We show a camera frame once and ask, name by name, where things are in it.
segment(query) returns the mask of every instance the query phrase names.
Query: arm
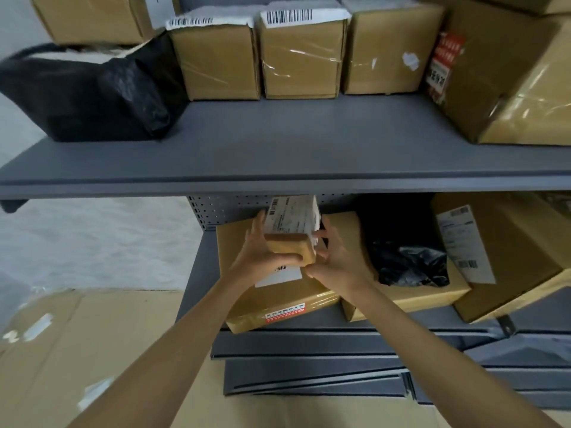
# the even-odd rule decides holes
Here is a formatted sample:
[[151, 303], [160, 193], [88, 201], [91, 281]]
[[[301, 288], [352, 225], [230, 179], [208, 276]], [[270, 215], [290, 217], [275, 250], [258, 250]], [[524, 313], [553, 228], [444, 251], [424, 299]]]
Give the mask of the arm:
[[158, 428], [172, 424], [228, 312], [249, 287], [296, 254], [270, 252], [260, 212], [242, 250], [204, 298], [146, 350], [68, 428]]
[[469, 357], [450, 347], [383, 295], [353, 266], [337, 230], [323, 217], [325, 265], [306, 273], [359, 308], [391, 345], [452, 427], [555, 428], [541, 410], [491, 376]]

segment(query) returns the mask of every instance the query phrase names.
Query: hand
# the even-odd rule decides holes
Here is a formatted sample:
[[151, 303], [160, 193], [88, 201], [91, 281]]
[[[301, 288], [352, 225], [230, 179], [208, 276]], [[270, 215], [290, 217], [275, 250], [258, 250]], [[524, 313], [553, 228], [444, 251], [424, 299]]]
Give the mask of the hand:
[[351, 253], [343, 245], [339, 232], [331, 225], [329, 218], [323, 215], [321, 220], [325, 229], [317, 230], [313, 235], [329, 239], [327, 249], [316, 249], [317, 254], [325, 259], [325, 264], [310, 264], [305, 267], [305, 273], [353, 303], [354, 292], [363, 287], [372, 286], [372, 283], [354, 264]]
[[238, 257], [230, 266], [231, 276], [244, 285], [244, 291], [261, 281], [280, 266], [299, 266], [303, 257], [298, 254], [276, 254], [269, 250], [264, 238], [266, 211], [260, 210], [246, 231], [246, 241]]

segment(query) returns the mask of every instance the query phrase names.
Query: metal shelf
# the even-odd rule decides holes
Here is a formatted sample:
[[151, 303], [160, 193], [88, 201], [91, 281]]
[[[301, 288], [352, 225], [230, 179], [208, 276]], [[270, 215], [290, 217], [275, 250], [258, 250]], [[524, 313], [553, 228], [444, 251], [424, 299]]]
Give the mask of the metal shelf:
[[43, 139], [0, 199], [571, 186], [571, 148], [474, 145], [422, 95], [194, 102], [164, 141]]

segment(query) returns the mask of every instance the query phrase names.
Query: forearm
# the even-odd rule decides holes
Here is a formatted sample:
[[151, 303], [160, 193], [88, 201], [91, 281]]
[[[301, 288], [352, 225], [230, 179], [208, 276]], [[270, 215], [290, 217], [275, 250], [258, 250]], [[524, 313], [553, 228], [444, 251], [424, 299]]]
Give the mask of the forearm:
[[557, 427], [463, 353], [419, 325], [373, 287], [352, 302], [375, 325], [452, 427]]
[[170, 426], [241, 291], [218, 281], [69, 427]]

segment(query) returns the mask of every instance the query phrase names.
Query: black plastic bag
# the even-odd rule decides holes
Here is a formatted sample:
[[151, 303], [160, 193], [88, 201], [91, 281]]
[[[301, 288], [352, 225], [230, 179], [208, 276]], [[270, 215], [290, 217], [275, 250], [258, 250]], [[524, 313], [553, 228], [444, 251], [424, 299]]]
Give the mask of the black plastic bag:
[[30, 57], [67, 49], [45, 44], [0, 62], [0, 92], [55, 141], [161, 139], [189, 103], [167, 33], [104, 64]]
[[396, 193], [357, 199], [355, 209], [381, 284], [445, 287], [450, 283], [431, 198], [432, 194]]

